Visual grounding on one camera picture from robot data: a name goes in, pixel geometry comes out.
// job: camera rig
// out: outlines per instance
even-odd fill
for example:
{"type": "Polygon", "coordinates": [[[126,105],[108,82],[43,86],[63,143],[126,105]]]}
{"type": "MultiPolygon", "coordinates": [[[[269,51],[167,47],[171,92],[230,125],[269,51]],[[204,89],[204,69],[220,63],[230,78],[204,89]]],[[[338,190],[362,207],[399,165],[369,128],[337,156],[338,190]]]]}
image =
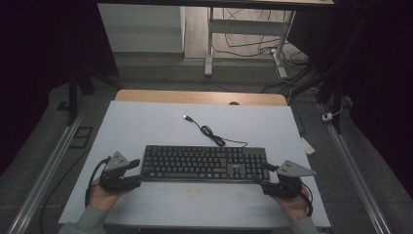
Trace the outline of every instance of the camera rig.
{"type": "Polygon", "coordinates": [[[309,198],[301,191],[303,189],[303,185],[305,184],[302,182],[300,176],[314,176],[316,172],[288,160],[286,160],[280,167],[269,163],[264,163],[262,166],[270,172],[277,172],[277,177],[279,178],[279,182],[272,183],[263,181],[259,177],[255,177],[254,181],[261,185],[263,193],[265,195],[284,199],[300,196],[307,203],[307,216],[311,216],[313,213],[312,201],[310,201],[309,198]]]}
{"type": "Polygon", "coordinates": [[[89,203],[91,198],[92,183],[94,181],[94,175],[101,165],[106,164],[100,175],[99,185],[108,192],[123,192],[133,190],[140,186],[142,182],[142,175],[133,175],[125,177],[127,170],[136,168],[140,164],[140,160],[136,159],[128,161],[119,151],[116,151],[112,157],[100,161],[100,163],[94,168],[91,180],[89,181],[88,189],[85,195],[85,206],[89,203]]]}

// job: keyboard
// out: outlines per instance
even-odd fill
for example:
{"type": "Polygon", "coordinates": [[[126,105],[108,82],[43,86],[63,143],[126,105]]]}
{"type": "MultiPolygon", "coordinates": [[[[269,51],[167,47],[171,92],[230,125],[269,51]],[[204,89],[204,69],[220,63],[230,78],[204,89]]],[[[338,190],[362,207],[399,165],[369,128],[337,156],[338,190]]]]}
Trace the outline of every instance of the keyboard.
{"type": "Polygon", "coordinates": [[[265,148],[146,145],[142,179],[157,181],[269,181],[265,148]]]}

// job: dark background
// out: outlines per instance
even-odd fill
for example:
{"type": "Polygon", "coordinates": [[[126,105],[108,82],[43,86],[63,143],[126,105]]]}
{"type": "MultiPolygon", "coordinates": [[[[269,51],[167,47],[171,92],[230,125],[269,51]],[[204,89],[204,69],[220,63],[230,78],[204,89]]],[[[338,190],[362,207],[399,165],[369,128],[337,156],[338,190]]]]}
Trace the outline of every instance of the dark background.
{"type": "MultiPolygon", "coordinates": [[[[354,103],[351,116],[356,125],[413,197],[410,9],[403,1],[382,2],[346,60],[344,91],[354,103]]],[[[322,53],[340,40],[348,20],[327,17],[329,21],[325,16],[313,21],[329,27],[327,36],[319,39],[324,42],[319,44],[324,46],[322,53]]],[[[42,117],[50,91],[68,81],[73,67],[86,64],[105,75],[117,71],[93,2],[3,0],[0,49],[3,173],[42,117]]]]}

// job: hand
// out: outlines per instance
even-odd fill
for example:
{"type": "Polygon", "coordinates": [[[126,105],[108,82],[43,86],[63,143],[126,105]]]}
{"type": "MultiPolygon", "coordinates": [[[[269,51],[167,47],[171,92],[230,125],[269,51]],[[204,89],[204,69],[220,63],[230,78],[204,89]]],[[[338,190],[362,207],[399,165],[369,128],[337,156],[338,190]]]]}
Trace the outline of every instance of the hand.
{"type": "Polygon", "coordinates": [[[97,178],[92,183],[89,205],[96,207],[104,212],[110,212],[119,198],[131,192],[131,190],[120,193],[107,192],[99,185],[99,182],[100,180],[99,178],[97,178]]]}
{"type": "MultiPolygon", "coordinates": [[[[304,185],[301,192],[304,193],[304,195],[306,195],[307,197],[309,197],[310,195],[309,191],[304,185]]],[[[272,198],[280,204],[282,210],[289,218],[289,220],[296,221],[307,216],[307,203],[302,197],[296,196],[295,198],[284,199],[272,196],[272,198]]]]}

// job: sleeve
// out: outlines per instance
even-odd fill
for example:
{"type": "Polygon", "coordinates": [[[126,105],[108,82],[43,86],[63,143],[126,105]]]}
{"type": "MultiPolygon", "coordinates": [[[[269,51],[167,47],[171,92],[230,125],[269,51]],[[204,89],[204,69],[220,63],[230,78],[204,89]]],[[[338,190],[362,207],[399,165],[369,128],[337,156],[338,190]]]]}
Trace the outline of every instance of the sleeve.
{"type": "Polygon", "coordinates": [[[65,223],[58,234],[104,234],[103,222],[107,213],[98,208],[87,206],[76,223],[65,223]]]}
{"type": "Polygon", "coordinates": [[[291,229],[295,234],[319,234],[310,217],[291,222],[291,229]]]}

